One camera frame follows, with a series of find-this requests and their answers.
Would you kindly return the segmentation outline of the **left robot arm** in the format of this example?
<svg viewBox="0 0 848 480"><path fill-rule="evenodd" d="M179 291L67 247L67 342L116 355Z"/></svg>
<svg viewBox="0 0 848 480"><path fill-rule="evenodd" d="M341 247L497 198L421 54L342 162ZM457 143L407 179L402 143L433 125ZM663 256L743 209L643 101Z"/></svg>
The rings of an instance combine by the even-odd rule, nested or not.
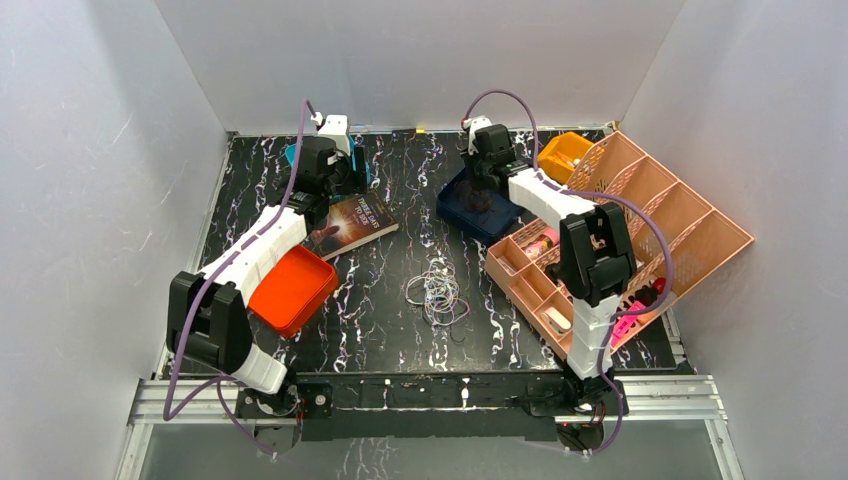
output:
<svg viewBox="0 0 848 480"><path fill-rule="evenodd" d="M363 150L347 134L307 136L286 158L296 171L293 192L268 194L241 239L199 272L173 278L166 337L175 356L260 392L275 416L294 411L299 391L284 380L286 366L255 343L248 315L283 337L303 328L338 285L335 269L303 243L333 202L369 185Z"/></svg>

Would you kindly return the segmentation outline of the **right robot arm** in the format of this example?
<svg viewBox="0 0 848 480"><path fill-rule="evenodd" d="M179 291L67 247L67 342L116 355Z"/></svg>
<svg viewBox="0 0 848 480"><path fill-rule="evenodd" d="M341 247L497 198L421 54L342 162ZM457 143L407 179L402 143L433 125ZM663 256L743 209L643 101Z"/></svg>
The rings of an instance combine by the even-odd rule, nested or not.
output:
<svg viewBox="0 0 848 480"><path fill-rule="evenodd" d="M637 270L628 204L598 204L518 159L508 129L485 116L462 128L472 186L503 195L555 232L556 244L536 255L527 251L531 240L506 237L489 248L485 270L575 374L563 387L565 405L590 413L603 399L594 378L612 366L615 314Z"/></svg>

